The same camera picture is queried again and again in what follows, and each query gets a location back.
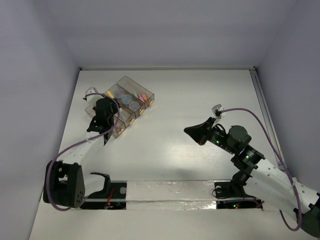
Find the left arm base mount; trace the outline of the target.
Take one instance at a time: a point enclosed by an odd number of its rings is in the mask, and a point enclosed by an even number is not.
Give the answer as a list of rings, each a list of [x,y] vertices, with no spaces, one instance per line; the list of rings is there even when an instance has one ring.
[[[106,173],[91,172],[90,174],[102,177],[104,185],[102,190],[86,196],[79,208],[82,210],[125,210],[128,182],[125,180],[112,181]]]

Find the pink highlighter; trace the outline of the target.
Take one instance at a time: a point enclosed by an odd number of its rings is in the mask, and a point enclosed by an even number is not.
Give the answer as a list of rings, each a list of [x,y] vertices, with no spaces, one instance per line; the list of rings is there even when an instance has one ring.
[[[146,103],[148,101],[148,98],[144,93],[139,93],[138,98],[144,103]]]

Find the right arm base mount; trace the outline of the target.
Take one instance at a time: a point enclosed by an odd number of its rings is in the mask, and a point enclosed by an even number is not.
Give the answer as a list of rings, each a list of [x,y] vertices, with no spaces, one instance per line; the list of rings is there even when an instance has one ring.
[[[244,186],[249,176],[242,171],[235,173],[231,180],[217,181],[211,195],[217,200],[218,209],[262,209],[263,201],[245,193]]]

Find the yellow highlighter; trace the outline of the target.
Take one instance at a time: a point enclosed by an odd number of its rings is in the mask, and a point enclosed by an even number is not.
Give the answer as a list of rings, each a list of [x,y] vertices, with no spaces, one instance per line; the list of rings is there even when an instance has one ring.
[[[108,97],[112,98],[112,99],[115,98],[114,94],[113,94],[112,92],[110,92],[110,91],[106,91],[105,94],[106,94]]]

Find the clear tape roll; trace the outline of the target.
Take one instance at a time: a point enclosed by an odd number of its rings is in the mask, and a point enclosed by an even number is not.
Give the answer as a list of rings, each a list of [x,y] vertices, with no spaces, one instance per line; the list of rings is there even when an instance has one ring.
[[[121,99],[124,94],[125,92],[123,89],[117,89],[114,91],[114,96],[116,99]]]

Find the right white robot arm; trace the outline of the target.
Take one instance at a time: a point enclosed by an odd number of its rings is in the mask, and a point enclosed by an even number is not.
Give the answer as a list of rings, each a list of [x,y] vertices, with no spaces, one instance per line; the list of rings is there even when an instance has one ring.
[[[210,142],[231,154],[238,169],[230,181],[215,183],[218,199],[256,197],[291,217],[307,234],[320,236],[320,194],[296,182],[250,146],[251,136],[239,125],[228,131],[209,117],[183,130],[200,146]]]

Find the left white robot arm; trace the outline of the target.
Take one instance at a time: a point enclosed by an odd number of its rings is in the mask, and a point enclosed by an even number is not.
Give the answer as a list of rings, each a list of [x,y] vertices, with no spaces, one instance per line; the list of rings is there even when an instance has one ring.
[[[110,140],[120,119],[119,104],[102,95],[94,106],[84,139],[62,150],[46,166],[43,201],[65,212],[82,206],[92,194],[113,194],[109,174],[88,170],[88,163]]]

